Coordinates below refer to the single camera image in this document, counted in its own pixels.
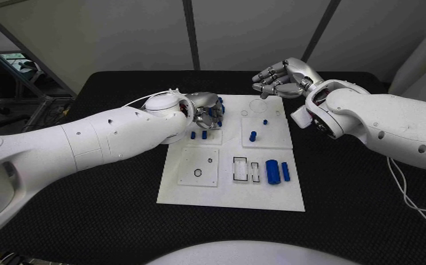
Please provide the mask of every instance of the small blue part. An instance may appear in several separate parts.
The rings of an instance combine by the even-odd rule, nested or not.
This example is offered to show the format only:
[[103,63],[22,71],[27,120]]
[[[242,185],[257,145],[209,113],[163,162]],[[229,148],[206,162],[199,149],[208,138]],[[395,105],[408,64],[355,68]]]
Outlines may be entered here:
[[251,134],[251,142],[254,142],[255,140],[257,140],[257,132],[255,131],[252,131],[252,134]]
[[268,173],[268,183],[271,185],[278,185],[281,183],[281,177],[280,177],[280,169],[278,169],[278,161],[277,160],[267,161],[267,173]]
[[290,181],[291,181],[291,174],[290,174],[290,172],[288,172],[288,165],[287,165],[287,162],[284,162],[281,165],[283,165],[283,175],[284,175],[284,180],[286,180],[287,182],[290,182]]

